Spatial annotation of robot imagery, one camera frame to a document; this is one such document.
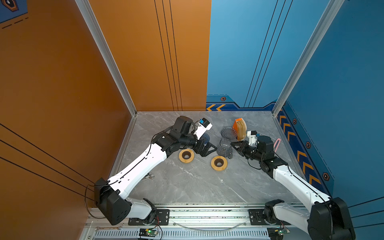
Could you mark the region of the grey ribbed glass pitcher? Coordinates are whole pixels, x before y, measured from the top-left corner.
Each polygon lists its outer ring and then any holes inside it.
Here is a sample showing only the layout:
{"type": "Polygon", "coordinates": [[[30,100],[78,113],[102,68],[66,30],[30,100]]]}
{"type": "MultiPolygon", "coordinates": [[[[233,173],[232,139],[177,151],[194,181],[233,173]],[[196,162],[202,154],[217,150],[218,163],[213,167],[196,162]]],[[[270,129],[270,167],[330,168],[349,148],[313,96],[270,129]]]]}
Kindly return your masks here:
{"type": "Polygon", "coordinates": [[[217,153],[219,156],[225,157],[227,159],[232,159],[233,148],[231,146],[231,141],[229,139],[222,138],[217,148],[217,153]]]}

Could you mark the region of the orange coffee filter box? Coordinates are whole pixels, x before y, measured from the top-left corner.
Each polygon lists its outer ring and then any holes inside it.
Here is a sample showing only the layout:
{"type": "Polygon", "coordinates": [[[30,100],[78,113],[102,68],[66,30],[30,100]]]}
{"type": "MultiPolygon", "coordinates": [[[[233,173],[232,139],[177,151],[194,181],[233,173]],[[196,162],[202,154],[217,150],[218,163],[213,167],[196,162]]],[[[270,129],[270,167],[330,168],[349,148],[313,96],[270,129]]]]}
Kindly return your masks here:
{"type": "Polygon", "coordinates": [[[247,136],[247,125],[243,118],[238,118],[233,124],[233,129],[237,133],[237,140],[243,141],[247,136]]]}

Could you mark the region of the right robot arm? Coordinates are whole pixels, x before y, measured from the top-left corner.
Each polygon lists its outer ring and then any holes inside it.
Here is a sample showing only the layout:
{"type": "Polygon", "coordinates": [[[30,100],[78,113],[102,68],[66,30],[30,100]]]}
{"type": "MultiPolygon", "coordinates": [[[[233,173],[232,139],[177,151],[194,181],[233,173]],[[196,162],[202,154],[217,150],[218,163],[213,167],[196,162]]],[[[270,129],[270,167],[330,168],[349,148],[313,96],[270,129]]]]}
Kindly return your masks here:
{"type": "Polygon", "coordinates": [[[247,160],[256,160],[260,169],[282,184],[306,208],[290,207],[277,199],[265,204],[264,218],[269,224],[287,222],[307,233],[313,240],[354,240],[353,227],[347,204],[316,189],[292,170],[274,151],[268,136],[260,136],[255,147],[247,141],[232,142],[231,146],[247,160]]]}

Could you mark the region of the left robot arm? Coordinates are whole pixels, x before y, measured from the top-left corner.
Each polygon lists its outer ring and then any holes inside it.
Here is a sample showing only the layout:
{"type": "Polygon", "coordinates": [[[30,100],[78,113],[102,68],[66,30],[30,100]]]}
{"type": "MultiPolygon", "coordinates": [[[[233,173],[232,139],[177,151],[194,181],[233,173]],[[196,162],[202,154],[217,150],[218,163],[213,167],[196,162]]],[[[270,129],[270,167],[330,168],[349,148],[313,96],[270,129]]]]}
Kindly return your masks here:
{"type": "Polygon", "coordinates": [[[94,185],[95,205],[109,223],[115,226],[126,218],[152,223],[157,208],[148,199],[130,198],[131,191],[174,152],[191,149],[202,157],[213,153],[217,147],[205,140],[206,131],[212,126],[205,118],[194,122],[186,116],[179,116],[173,126],[155,134],[149,146],[131,164],[107,180],[99,179],[94,185]]]}

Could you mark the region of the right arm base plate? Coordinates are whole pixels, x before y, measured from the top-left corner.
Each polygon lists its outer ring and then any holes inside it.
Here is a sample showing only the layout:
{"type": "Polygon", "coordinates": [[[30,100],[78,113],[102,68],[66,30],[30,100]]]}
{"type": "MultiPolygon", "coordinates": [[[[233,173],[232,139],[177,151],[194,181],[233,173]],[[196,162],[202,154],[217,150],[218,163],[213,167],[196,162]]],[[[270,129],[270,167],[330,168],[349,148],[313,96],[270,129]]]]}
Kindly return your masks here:
{"type": "Polygon", "coordinates": [[[278,226],[280,223],[272,221],[268,222],[262,209],[249,209],[249,218],[252,226],[256,225],[269,225],[269,226],[278,226]]]}

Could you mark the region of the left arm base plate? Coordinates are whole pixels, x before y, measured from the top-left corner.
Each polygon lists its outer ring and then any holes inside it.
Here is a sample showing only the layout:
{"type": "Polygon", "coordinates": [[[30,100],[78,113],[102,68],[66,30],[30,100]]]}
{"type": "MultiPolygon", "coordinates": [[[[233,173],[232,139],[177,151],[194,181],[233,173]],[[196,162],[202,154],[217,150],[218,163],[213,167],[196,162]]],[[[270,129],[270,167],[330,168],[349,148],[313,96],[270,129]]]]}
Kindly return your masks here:
{"type": "Polygon", "coordinates": [[[159,209],[156,210],[155,218],[152,221],[141,220],[138,218],[129,218],[129,226],[167,226],[170,219],[170,210],[169,209],[159,209]]]}

